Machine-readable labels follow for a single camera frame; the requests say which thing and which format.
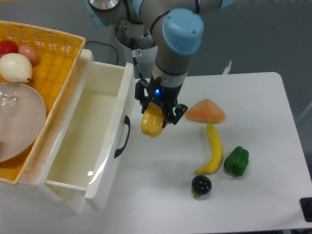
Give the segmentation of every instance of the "white cabinet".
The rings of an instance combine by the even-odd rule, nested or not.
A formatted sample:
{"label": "white cabinet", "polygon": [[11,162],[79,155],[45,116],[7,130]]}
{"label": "white cabinet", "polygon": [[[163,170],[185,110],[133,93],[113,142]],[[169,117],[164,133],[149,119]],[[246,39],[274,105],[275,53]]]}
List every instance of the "white cabinet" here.
{"label": "white cabinet", "polygon": [[36,158],[9,199],[80,213],[85,201],[104,208],[130,133],[134,69],[93,61],[83,50]]}

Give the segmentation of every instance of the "banana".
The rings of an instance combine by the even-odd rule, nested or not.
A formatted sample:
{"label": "banana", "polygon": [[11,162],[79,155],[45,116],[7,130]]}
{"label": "banana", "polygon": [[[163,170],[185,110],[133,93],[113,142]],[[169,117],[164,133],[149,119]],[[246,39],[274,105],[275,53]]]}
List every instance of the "banana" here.
{"label": "banana", "polygon": [[212,123],[206,124],[206,132],[211,145],[212,157],[205,166],[195,170],[195,174],[197,175],[215,173],[219,169],[223,159],[221,139]]}
{"label": "banana", "polygon": [[154,103],[150,103],[145,110],[141,120],[141,130],[143,134],[150,137],[157,137],[161,134],[163,128],[164,115],[159,106]]}

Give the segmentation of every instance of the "drawer handle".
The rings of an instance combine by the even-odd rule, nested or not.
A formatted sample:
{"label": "drawer handle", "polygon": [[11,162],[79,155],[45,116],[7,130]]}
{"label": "drawer handle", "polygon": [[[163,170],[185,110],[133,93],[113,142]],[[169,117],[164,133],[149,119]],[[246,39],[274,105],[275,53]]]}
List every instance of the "drawer handle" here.
{"label": "drawer handle", "polygon": [[125,116],[125,122],[124,122],[126,125],[128,125],[128,134],[127,134],[127,138],[126,138],[126,142],[125,144],[120,148],[120,149],[116,149],[115,151],[115,155],[114,155],[114,158],[117,158],[119,155],[121,155],[121,153],[124,151],[124,149],[126,148],[127,146],[127,143],[128,143],[128,140],[129,140],[129,136],[130,136],[130,119],[129,117],[126,115]]}

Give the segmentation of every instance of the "blue joint cap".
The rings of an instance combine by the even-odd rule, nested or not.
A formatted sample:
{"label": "blue joint cap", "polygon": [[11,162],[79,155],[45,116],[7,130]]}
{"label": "blue joint cap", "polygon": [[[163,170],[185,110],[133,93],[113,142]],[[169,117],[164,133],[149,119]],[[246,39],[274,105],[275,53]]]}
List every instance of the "blue joint cap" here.
{"label": "blue joint cap", "polygon": [[235,0],[222,0],[221,6],[219,10],[221,10],[224,7],[227,7],[228,5],[231,5],[235,2]]}
{"label": "blue joint cap", "polygon": [[99,18],[97,17],[97,15],[94,13],[92,7],[90,6],[89,4],[89,0],[84,0],[85,4],[86,4],[86,7],[93,19],[93,22],[96,24],[96,26],[98,28],[106,28],[106,26],[99,20]]}
{"label": "blue joint cap", "polygon": [[201,17],[183,8],[169,12],[162,26],[165,42],[181,55],[191,55],[197,51],[203,32]]}
{"label": "blue joint cap", "polygon": [[140,7],[142,5],[143,0],[132,0],[132,6],[134,7],[137,16],[140,17],[139,13],[140,13]]}

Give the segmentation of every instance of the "wicker basket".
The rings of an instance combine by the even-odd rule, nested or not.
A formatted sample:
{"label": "wicker basket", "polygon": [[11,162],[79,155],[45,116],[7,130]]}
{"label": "wicker basket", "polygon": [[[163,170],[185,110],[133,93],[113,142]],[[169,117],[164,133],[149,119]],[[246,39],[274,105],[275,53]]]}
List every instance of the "wicker basket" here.
{"label": "wicker basket", "polygon": [[[85,38],[65,32],[0,20],[0,40],[12,40],[18,46],[31,45],[40,57],[40,63],[33,68],[33,83],[27,85],[37,90],[46,106],[45,125],[33,145],[23,153],[0,163],[0,181],[17,184],[23,172],[36,154],[53,112],[71,77]],[[6,82],[0,76],[0,82]]]}

